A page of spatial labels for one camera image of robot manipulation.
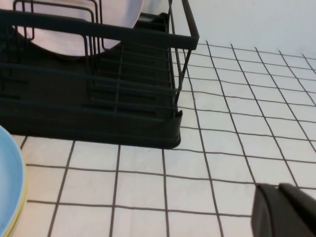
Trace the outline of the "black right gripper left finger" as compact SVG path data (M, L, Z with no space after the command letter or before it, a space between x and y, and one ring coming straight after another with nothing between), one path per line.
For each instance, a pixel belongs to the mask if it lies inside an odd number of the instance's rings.
M269 184L256 187L251 227L255 237L313 237L290 202Z

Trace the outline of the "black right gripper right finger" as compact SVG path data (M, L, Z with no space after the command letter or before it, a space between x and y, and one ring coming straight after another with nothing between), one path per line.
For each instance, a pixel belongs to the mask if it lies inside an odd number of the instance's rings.
M281 183L278 189L290 202L299 218L316 236L316 200L291 184Z

